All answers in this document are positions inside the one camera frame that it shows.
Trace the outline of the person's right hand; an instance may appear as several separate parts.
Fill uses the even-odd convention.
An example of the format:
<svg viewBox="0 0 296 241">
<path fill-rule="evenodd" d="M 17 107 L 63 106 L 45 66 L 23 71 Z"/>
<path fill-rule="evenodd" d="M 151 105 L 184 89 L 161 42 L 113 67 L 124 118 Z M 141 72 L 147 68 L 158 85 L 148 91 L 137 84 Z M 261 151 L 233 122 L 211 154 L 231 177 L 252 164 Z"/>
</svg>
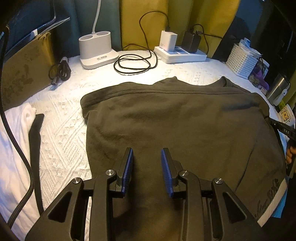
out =
<svg viewBox="0 0 296 241">
<path fill-rule="evenodd" d="M 293 161 L 293 156 L 296 154 L 296 148 L 294 146 L 287 146 L 286 152 L 286 164 L 291 164 Z"/>
</svg>

